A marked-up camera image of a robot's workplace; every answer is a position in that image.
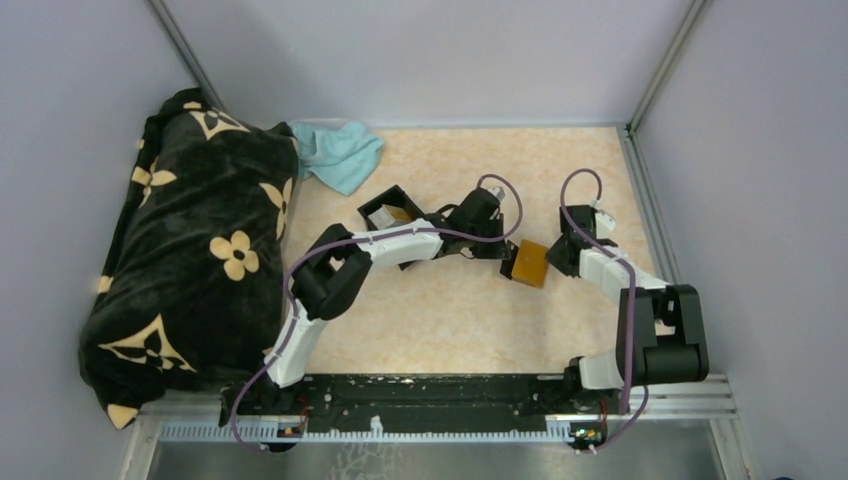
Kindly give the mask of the tan leather card holder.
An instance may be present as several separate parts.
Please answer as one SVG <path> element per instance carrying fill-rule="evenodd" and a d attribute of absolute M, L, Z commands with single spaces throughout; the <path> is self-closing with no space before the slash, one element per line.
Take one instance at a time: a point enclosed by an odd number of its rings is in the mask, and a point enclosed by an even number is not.
<path fill-rule="evenodd" d="M 548 247 L 530 240 L 507 242 L 509 257 L 501 262 L 499 273 L 514 282 L 542 289 L 548 271 Z"/>

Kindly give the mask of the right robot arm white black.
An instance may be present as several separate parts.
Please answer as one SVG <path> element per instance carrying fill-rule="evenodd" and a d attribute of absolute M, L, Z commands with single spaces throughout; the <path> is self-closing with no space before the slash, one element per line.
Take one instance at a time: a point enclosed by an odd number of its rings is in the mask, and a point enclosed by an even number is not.
<path fill-rule="evenodd" d="M 709 374 L 698 291 L 632 264 L 610 239 L 613 226 L 591 205 L 567 206 L 561 235 L 546 255 L 556 270 L 595 285 L 619 310 L 615 346 L 575 357 L 564 371 L 563 398 L 576 412 L 590 411 L 615 390 L 699 382 Z"/>

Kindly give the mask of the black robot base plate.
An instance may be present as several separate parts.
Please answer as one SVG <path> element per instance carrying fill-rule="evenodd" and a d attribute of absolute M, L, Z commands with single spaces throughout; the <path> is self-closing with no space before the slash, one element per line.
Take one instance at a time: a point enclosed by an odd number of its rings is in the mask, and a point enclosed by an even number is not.
<path fill-rule="evenodd" d="M 308 374 L 279 388 L 258 380 L 244 397 L 239 385 L 221 393 L 218 424 L 232 418 L 289 415 L 309 433 L 365 432 L 373 418 L 387 433 L 535 433 L 559 414 L 614 414 L 620 394 L 571 398 L 563 374 L 378 375 Z"/>

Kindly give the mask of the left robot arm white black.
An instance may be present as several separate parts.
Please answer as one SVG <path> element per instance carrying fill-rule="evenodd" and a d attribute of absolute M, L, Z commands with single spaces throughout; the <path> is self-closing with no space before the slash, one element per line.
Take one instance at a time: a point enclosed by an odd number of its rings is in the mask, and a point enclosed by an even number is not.
<path fill-rule="evenodd" d="M 405 225 L 354 233 L 328 227 L 312 248 L 285 273 L 286 317 L 262 372 L 268 379 L 260 399 L 277 414 L 292 411 L 308 360 L 329 321 L 354 303 L 374 270 L 469 253 L 488 259 L 487 247 L 506 249 L 501 186 L 477 186 L 463 201 Z"/>

